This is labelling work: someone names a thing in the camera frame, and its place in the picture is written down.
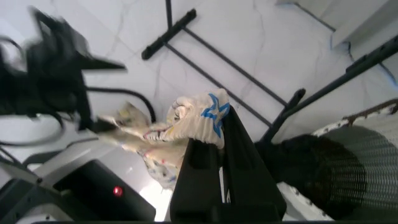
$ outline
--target black metal bar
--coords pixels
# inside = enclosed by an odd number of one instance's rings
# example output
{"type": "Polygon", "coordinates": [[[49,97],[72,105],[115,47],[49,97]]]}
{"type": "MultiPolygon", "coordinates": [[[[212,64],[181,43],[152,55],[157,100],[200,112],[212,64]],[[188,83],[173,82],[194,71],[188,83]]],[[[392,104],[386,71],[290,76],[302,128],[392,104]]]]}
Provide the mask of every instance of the black metal bar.
{"type": "Polygon", "coordinates": [[[243,70],[241,67],[236,65],[233,61],[231,61],[228,57],[223,55],[221,52],[219,52],[217,49],[215,49],[213,46],[211,46],[208,42],[204,41],[202,38],[197,36],[194,32],[192,32],[190,29],[183,27],[182,28],[187,34],[191,35],[194,39],[199,41],[201,44],[203,44],[205,47],[207,47],[209,50],[211,50],[214,54],[219,56],[221,59],[223,59],[226,63],[228,63],[230,66],[235,68],[238,72],[240,72],[242,75],[244,75],[246,78],[248,78],[250,81],[252,81],[254,84],[256,84],[260,89],[264,90],[266,93],[268,93],[270,96],[272,96],[275,100],[277,100],[279,103],[281,103],[283,106],[287,106],[287,103],[278,95],[276,95],[272,90],[270,90],[268,87],[263,85],[261,82],[253,78],[248,72],[243,70]]]}
{"type": "Polygon", "coordinates": [[[150,59],[160,48],[163,47],[164,42],[168,42],[171,38],[178,34],[188,23],[190,23],[194,18],[196,18],[197,12],[192,9],[187,12],[187,14],[177,21],[174,26],[169,28],[162,36],[160,36],[155,42],[149,45],[142,53],[141,58],[144,60],[150,59]]]}
{"type": "Polygon", "coordinates": [[[260,142],[266,142],[270,143],[272,138],[276,135],[276,133],[279,131],[280,127],[283,125],[283,123],[286,121],[286,117],[283,117],[282,115],[288,111],[294,108],[295,106],[298,105],[300,100],[304,97],[305,94],[305,89],[300,89],[297,90],[293,97],[290,99],[290,101],[287,103],[287,106],[279,113],[278,117],[275,119],[273,122],[272,126],[269,127],[267,132],[262,136],[260,142]]]}
{"type": "Polygon", "coordinates": [[[167,27],[171,29],[173,26],[171,0],[166,0],[166,14],[167,14],[167,27]]]}
{"type": "Polygon", "coordinates": [[[220,82],[215,80],[211,75],[203,71],[198,65],[193,63],[191,60],[186,58],[183,54],[181,54],[178,50],[173,48],[171,45],[168,43],[164,43],[165,47],[170,49],[173,53],[175,53],[177,56],[179,56],[182,60],[187,62],[189,65],[191,65],[196,71],[198,71],[200,74],[202,74],[205,78],[207,78],[209,81],[211,81],[214,85],[216,85],[218,88],[223,88],[227,91],[228,95],[231,96],[232,99],[234,99],[236,102],[238,102],[240,105],[242,105],[244,108],[246,108],[250,113],[252,113],[256,118],[261,120],[264,124],[271,126],[271,122],[269,122],[267,119],[265,119],[263,116],[261,116],[257,111],[252,109],[249,105],[247,105],[243,100],[239,99],[235,94],[233,94],[231,91],[229,91],[225,86],[223,86],[220,82]]]}
{"type": "Polygon", "coordinates": [[[362,58],[355,61],[351,66],[346,69],[346,73],[336,79],[335,81],[329,83],[327,86],[323,87],[318,92],[314,93],[312,96],[298,104],[291,110],[286,111],[282,116],[286,119],[292,116],[294,113],[300,111],[306,106],[310,105],[319,98],[325,96],[331,91],[337,89],[338,87],[344,85],[346,82],[352,80],[358,75],[362,74],[371,67],[377,65],[378,63],[384,61],[385,59],[391,57],[398,52],[398,36],[395,36],[390,41],[386,42],[376,50],[373,50],[370,54],[364,55],[362,58]]]}

